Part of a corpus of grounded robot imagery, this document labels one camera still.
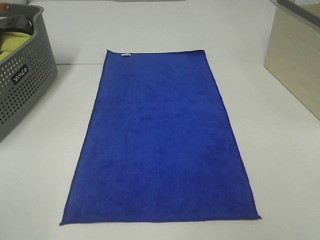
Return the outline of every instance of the basket handle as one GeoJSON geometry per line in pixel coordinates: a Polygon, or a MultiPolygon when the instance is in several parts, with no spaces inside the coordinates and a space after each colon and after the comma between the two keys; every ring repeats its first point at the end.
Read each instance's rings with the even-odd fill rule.
{"type": "Polygon", "coordinates": [[[10,6],[7,2],[0,2],[0,12],[6,12],[10,9],[10,6]]]}

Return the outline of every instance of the gray plastic basket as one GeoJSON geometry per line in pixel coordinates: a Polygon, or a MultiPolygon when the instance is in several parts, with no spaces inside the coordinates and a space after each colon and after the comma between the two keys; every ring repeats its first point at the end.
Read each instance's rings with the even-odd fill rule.
{"type": "Polygon", "coordinates": [[[1,4],[0,17],[24,14],[33,35],[0,61],[0,141],[30,111],[57,76],[40,6],[1,4]]]}

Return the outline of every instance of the microfiber towel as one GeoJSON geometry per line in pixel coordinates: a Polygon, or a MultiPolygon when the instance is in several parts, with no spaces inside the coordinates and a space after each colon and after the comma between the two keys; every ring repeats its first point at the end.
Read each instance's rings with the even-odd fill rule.
{"type": "Polygon", "coordinates": [[[60,225],[259,218],[205,52],[108,51],[60,225]]]}
{"type": "Polygon", "coordinates": [[[9,56],[11,54],[11,52],[8,52],[8,51],[4,51],[2,53],[0,53],[0,61],[2,59],[4,59],[6,56],[9,56]]]}
{"type": "Polygon", "coordinates": [[[0,35],[0,52],[12,53],[18,47],[20,47],[31,36],[23,32],[3,32],[0,35]]]}

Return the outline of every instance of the yellow cloth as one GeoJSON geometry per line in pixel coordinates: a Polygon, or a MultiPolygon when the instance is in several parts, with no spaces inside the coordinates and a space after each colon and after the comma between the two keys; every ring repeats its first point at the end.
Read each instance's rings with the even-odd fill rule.
{"type": "Polygon", "coordinates": [[[4,59],[6,56],[8,56],[9,54],[11,54],[11,52],[9,51],[4,51],[3,53],[0,53],[0,61],[4,59]]]}
{"type": "Polygon", "coordinates": [[[8,56],[15,49],[27,41],[31,35],[22,32],[3,32],[0,35],[0,60],[8,56]]]}

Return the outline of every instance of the white table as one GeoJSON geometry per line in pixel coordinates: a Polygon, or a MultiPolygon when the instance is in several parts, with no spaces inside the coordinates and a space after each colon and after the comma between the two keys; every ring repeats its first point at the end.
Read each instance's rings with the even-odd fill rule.
{"type": "Polygon", "coordinates": [[[320,122],[263,67],[272,3],[36,4],[45,8],[56,61],[66,65],[58,66],[42,100],[0,143],[1,240],[319,239],[320,122]],[[105,49],[206,50],[261,220],[59,226],[105,49]]]}

